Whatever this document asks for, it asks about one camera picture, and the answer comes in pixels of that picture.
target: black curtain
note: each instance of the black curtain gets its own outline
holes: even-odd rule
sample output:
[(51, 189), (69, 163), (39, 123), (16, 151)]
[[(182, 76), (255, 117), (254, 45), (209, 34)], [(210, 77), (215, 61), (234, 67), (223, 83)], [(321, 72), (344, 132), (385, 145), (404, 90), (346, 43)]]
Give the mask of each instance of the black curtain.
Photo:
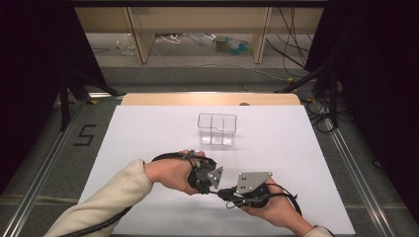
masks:
[[(59, 80), (75, 70), (106, 85), (71, 7), (6, 0), (0, 8), (0, 192), (27, 157), (59, 92)], [(67, 76), (74, 94), (87, 83)]]
[[(354, 9), (333, 5), (321, 18), (306, 69), (326, 60)], [(339, 65), (343, 96), (383, 170), (419, 223), (419, 4), (376, 1), (350, 55)]]

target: gray floor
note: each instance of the gray floor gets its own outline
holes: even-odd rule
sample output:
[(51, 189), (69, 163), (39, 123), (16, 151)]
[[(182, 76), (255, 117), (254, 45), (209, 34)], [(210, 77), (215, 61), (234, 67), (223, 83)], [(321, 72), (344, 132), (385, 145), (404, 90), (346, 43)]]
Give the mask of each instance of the gray floor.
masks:
[[(289, 72), (298, 75), (306, 73), (289, 60), (283, 63), (283, 58), (268, 44), (262, 64), (254, 64), (251, 54), (242, 52), (239, 55), (231, 55), (227, 51), (216, 49), (208, 38), (201, 38), (204, 44), (199, 45), (188, 36), (178, 37), (180, 43), (157, 42), (147, 63), (139, 65), (135, 56), (121, 55), (121, 50), (116, 47), (117, 41), (123, 37), (88, 35), (108, 84), (123, 92), (273, 92), (286, 87), (288, 78), (295, 78)], [(247, 40), (247, 36), (244, 35), (233, 37)], [(280, 50), (284, 50), (285, 45), (277, 36), (269, 36), (269, 41)], [(301, 47), (310, 47), (307, 36), (298, 36), (298, 43)], [(290, 47), (287, 54), (294, 60), (300, 60), (297, 52)], [(295, 93), (301, 99), (308, 98), (311, 96), (312, 85), (313, 82), (307, 83)], [(89, 88), (89, 91), (101, 92), (96, 88)], [(54, 167), (19, 236), (42, 236), (53, 220), (80, 198), (113, 111), (121, 99), (103, 98), (92, 102), (77, 102), (71, 106), (74, 124), (68, 131)], [(340, 110), (344, 110), (343, 102), (340, 104)], [(85, 133), (94, 137), (90, 145), (77, 146), (76, 144), (85, 143), (89, 139), (79, 137), (85, 125), (95, 125), (85, 129)], [(394, 236), (419, 236), (417, 224), (385, 173), (373, 165), (374, 155), (356, 124), (350, 122), (350, 115), (340, 116), (339, 125), (339, 132), (387, 218)], [(57, 104), (52, 109), (49, 122), (31, 154), (0, 197), (2, 232), (17, 210), (22, 197), (31, 187), (45, 157), (48, 156), (59, 134), (59, 128), (60, 111)], [(319, 132), (317, 129), (314, 131), (357, 236), (380, 236), (333, 135)]]

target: person's right hand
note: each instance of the person's right hand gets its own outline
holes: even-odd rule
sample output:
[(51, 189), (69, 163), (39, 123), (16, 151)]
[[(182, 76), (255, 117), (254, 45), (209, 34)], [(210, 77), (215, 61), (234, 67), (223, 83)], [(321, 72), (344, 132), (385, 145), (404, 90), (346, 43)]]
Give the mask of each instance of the person's right hand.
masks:
[[(281, 189), (271, 178), (265, 183), (268, 185), (270, 194), (279, 194), (284, 192), (284, 190)], [(302, 218), (298, 212), (296, 212), (287, 197), (270, 197), (268, 203), (260, 208), (250, 206), (241, 206), (240, 208), (250, 215), (266, 219), (275, 226), (286, 227), (297, 236), (303, 236), (313, 229), (313, 226)]]

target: clear plastic box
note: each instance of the clear plastic box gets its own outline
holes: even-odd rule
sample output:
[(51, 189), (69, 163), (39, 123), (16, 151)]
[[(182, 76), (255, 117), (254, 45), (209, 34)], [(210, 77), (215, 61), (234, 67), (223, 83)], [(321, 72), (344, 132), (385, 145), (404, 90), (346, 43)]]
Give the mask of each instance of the clear plastic box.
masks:
[(200, 144), (234, 145), (237, 116), (220, 114), (200, 114), (198, 130)]

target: person's left hand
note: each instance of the person's left hand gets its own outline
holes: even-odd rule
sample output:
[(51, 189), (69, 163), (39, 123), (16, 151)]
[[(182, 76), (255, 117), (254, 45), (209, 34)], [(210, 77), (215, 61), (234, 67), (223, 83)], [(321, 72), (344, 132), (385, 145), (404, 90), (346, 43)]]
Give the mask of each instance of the person's left hand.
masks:
[[(196, 154), (206, 156), (203, 151)], [(190, 159), (190, 161), (193, 166), (196, 165), (195, 159)], [(194, 195), (198, 191), (188, 184), (188, 176), (192, 171), (190, 161), (179, 158), (153, 161), (144, 165), (144, 173), (152, 183), (158, 182), (168, 189)]]

